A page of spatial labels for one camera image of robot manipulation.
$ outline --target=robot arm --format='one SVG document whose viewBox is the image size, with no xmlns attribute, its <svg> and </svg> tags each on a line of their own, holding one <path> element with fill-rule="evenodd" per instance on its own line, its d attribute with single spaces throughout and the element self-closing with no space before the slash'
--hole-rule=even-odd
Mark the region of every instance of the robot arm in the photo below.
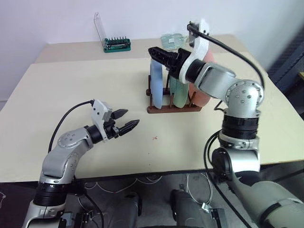
<svg viewBox="0 0 304 228">
<path fill-rule="evenodd" d="M 189 25 L 208 33 L 205 23 Z M 202 37 L 193 38 L 193 35 L 190 31 L 190 40 L 194 39 L 194 52 L 197 52 L 196 44 L 202 44 L 197 39 Z M 202 49 L 206 53 L 208 45 Z M 279 184 L 259 178 L 257 127 L 261 113 L 257 108 L 263 102 L 264 88 L 256 81 L 237 79 L 235 73 L 225 67 L 201 61 L 204 56 L 193 58 L 195 53 L 182 48 L 173 53 L 152 47 L 149 53 L 152 59 L 167 67 L 168 76 L 182 83 L 194 83 L 200 91 L 228 106 L 218 135 L 220 148 L 212 153 L 212 165 L 215 174 L 227 182 L 252 220 L 260 227 L 302 227 L 304 204 Z"/>
<path fill-rule="evenodd" d="M 29 204 L 23 228 L 42 227 L 46 220 L 50 227 L 60 227 L 63 222 L 60 217 L 65 210 L 67 193 L 79 160 L 94 144 L 122 136 L 139 123 L 139 120 L 133 120 L 122 128 L 116 127 L 114 120 L 127 111 L 119 109 L 112 112 L 106 102 L 94 100 L 91 116 L 94 125 L 60 136 L 56 147 L 43 161 L 36 195 Z"/>
</svg>

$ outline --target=table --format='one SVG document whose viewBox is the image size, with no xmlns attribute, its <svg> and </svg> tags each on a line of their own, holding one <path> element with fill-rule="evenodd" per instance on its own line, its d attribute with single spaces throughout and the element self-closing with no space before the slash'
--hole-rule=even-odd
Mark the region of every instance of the table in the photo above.
<svg viewBox="0 0 304 228">
<path fill-rule="evenodd" d="M 152 42 L 142 42 L 147 47 L 154 46 Z M 55 46 L 62 50 L 69 45 L 77 46 Z M 111 59 L 104 59 L 99 51 L 97 57 L 89 55 L 93 58 L 89 61 L 84 61 L 80 51 L 69 61 L 68 57 L 56 57 L 56 51 L 51 51 L 53 56 L 45 55 L 49 49 L 47 46 L 37 63 L 28 68 L 0 112 L 0 182 L 37 181 L 58 121 L 70 107 L 92 98 L 105 100 L 113 110 L 129 109 L 117 121 L 118 126 L 133 119 L 140 119 L 140 123 L 118 139 L 96 144 L 80 160 L 77 178 L 204 168 L 205 142 L 222 124 L 222 112 L 213 111 L 218 100 L 211 99 L 197 113 L 148 114 L 147 50 L 138 52 L 138 56 L 119 53 Z M 304 122 L 257 61 L 246 49 L 241 52 L 259 66 L 265 77 L 266 97 L 260 107 L 258 129 L 261 162 L 304 159 Z M 220 51 L 214 57 L 219 64 L 234 70 L 239 78 L 258 81 L 255 72 L 232 54 Z M 66 131 L 92 124 L 90 113 L 90 106 L 74 110 L 59 129 L 55 142 Z"/>
</svg>

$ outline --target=floor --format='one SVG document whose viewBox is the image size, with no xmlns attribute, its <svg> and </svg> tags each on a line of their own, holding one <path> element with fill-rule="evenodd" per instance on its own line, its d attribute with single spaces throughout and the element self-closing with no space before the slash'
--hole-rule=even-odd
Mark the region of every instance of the floor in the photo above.
<svg viewBox="0 0 304 228">
<path fill-rule="evenodd" d="M 290 173 L 303 170 L 304 161 L 292 162 L 275 165 L 273 167 L 262 170 L 262 177 L 266 180 L 275 180 L 277 178 L 286 176 Z M 134 178 L 107 180 L 101 181 L 99 184 L 110 191 L 117 191 L 134 182 Z M 299 199 L 304 201 L 304 174 L 299 173 L 284 180 L 278 180 L 281 185 L 291 191 Z M 95 183 L 88 183 L 87 187 L 94 186 Z M 136 191 L 143 198 L 142 215 L 138 218 L 138 227 L 156 226 L 156 225 L 175 225 L 172 218 L 171 207 L 169 203 L 170 192 L 172 189 L 179 189 L 180 184 L 187 184 L 186 174 L 174 174 L 163 176 L 163 178 L 155 184 L 143 184 L 136 182 L 132 187 L 120 193 L 108 193 L 101 190 L 98 186 L 91 190 L 87 190 L 88 194 L 96 201 L 101 210 L 104 212 L 105 224 L 120 199 L 123 198 L 130 191 Z M 210 190 L 206 179 L 199 173 L 192 173 L 189 176 L 189 187 L 193 197 L 198 201 L 206 201 L 209 197 Z M 243 209 L 237 197 L 228 189 L 226 184 L 220 184 L 219 187 L 224 194 L 229 198 L 232 204 L 240 212 L 241 215 L 252 225 L 249 215 Z M 27 211 L 28 203 L 32 200 L 35 191 L 34 189 L 25 188 L 21 186 L 11 185 L 7 183 L 0 184 L 0 191 L 6 195 L 2 200 L 2 207 L 0 208 L 0 227 L 2 228 L 16 228 L 20 227 Z M 83 206 L 86 209 L 93 209 L 92 205 L 85 197 L 80 197 Z M 211 206 L 214 208 L 223 208 L 225 210 L 228 227 L 245 227 L 224 200 L 219 196 L 214 189 Z M 78 203 L 77 197 L 68 195 L 66 211 L 71 211 L 75 215 L 76 212 L 83 211 Z M 207 228 L 215 227 L 209 214 L 201 211 Z M 97 224 L 100 224 L 98 215 L 94 217 Z M 96 227 L 96 224 L 89 221 L 85 228 Z"/>
</svg>

